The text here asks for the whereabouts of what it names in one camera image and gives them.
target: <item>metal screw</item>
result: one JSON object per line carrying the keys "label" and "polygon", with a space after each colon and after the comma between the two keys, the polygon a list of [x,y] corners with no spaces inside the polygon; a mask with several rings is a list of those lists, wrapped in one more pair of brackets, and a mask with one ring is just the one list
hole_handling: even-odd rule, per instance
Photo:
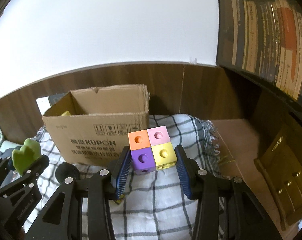
{"label": "metal screw", "polygon": [[199,175],[202,175],[202,176],[205,176],[205,175],[207,175],[207,171],[206,170],[204,170],[204,169],[200,169],[200,170],[198,170],[198,174]]}
{"label": "metal screw", "polygon": [[107,169],[103,169],[103,170],[101,170],[101,171],[99,172],[99,174],[100,174],[101,176],[106,176],[106,175],[109,174],[109,171],[108,171]]}
{"label": "metal screw", "polygon": [[67,178],[64,180],[64,183],[66,183],[66,184],[70,184],[71,182],[73,182],[73,178],[72,178],[72,177],[67,177]]}
{"label": "metal screw", "polygon": [[243,181],[240,177],[234,177],[233,180],[235,183],[238,183],[238,184],[242,183],[242,181]]}

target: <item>cardboard box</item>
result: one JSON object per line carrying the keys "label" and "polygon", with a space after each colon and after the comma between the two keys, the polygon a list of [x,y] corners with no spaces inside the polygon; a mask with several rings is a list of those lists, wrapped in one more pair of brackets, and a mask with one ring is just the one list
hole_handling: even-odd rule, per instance
{"label": "cardboard box", "polygon": [[147,86],[72,90],[42,119],[66,162],[106,166],[129,145],[128,132],[148,128]]}

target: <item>black ball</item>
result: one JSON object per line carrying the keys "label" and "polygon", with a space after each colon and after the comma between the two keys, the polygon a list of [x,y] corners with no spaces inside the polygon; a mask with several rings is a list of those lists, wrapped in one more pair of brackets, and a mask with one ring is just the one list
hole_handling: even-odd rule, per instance
{"label": "black ball", "polygon": [[72,177],[74,180],[80,179],[80,171],[78,168],[70,163],[61,163],[56,170],[56,179],[62,184],[68,177]]}

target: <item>purple block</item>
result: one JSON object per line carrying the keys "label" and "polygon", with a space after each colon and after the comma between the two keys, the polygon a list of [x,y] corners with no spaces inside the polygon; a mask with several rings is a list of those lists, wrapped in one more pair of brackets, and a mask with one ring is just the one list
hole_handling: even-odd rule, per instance
{"label": "purple block", "polygon": [[131,156],[136,174],[146,174],[156,170],[151,147],[133,150]]}

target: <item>white wall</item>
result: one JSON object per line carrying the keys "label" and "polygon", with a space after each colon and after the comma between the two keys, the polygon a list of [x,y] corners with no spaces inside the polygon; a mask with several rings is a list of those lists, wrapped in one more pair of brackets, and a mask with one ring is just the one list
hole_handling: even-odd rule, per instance
{"label": "white wall", "polygon": [[0,97],[90,65],[215,65],[218,0],[11,0],[0,18]]}

